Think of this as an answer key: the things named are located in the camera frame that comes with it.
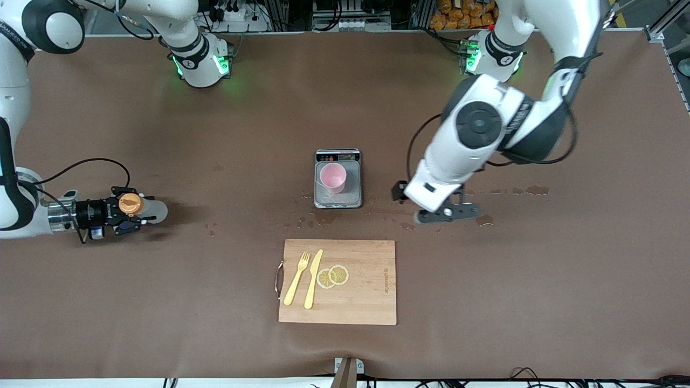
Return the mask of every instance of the wooden cutting board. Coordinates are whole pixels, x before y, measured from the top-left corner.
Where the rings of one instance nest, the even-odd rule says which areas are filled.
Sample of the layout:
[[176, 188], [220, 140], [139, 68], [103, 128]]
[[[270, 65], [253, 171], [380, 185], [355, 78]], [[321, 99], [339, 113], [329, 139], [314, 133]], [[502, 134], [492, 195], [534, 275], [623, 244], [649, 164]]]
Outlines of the wooden cutting board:
[[[347, 283], [323, 289], [316, 284], [314, 306], [304, 308], [311, 281], [312, 261], [324, 250], [319, 271], [336, 264], [350, 273]], [[303, 252], [311, 254], [309, 265], [299, 279], [295, 300], [282, 301], [297, 272]], [[396, 324], [395, 242], [373, 240], [285, 240], [284, 277], [278, 322]]]

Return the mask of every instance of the gold fork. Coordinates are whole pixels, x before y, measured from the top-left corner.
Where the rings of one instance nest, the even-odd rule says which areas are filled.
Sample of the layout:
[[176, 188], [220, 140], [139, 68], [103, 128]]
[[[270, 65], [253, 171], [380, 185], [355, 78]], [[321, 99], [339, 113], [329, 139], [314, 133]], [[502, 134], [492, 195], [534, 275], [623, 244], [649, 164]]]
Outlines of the gold fork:
[[297, 285], [299, 284], [299, 277], [302, 276], [302, 272], [304, 272], [306, 269], [307, 264], [309, 264], [309, 252], [304, 252], [302, 254], [302, 258], [299, 259], [299, 262], [297, 263], [297, 273], [295, 274], [295, 278], [293, 279], [292, 284], [290, 284], [288, 293], [285, 294], [285, 300], [283, 300], [283, 303], [286, 306], [290, 306], [293, 303], [293, 299], [295, 299], [295, 292], [297, 292]]

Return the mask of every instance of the knife blade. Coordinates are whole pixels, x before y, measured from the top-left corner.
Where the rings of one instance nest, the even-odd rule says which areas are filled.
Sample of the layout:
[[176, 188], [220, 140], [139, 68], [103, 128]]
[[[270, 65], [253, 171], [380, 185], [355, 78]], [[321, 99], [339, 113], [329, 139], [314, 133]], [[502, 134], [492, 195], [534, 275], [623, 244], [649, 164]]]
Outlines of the knife blade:
[[311, 309], [314, 305], [314, 288], [316, 287], [316, 276], [319, 273], [319, 264], [321, 264], [321, 256], [324, 254], [323, 249], [319, 249], [314, 256], [314, 260], [311, 262], [311, 267], [309, 272], [311, 273], [311, 281], [309, 282], [309, 291], [306, 293], [306, 298], [304, 299], [304, 308]]

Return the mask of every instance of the pink cup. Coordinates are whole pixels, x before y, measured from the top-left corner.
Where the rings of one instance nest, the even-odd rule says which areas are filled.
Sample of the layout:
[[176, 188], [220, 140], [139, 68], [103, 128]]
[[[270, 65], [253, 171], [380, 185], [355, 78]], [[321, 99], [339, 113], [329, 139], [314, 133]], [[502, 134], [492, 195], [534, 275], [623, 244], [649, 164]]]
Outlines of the pink cup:
[[328, 191], [336, 194], [345, 188], [347, 171], [338, 163], [328, 163], [321, 169], [319, 178]]

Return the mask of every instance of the orange cap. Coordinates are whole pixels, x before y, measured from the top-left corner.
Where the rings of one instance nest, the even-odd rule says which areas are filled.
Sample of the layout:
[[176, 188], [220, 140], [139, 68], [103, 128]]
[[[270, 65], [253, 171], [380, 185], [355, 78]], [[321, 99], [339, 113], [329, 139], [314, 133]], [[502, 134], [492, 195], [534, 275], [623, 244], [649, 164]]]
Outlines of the orange cap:
[[137, 214], [144, 207], [144, 201], [140, 196], [134, 193], [127, 193], [120, 198], [117, 207], [122, 213], [127, 213], [129, 216]]

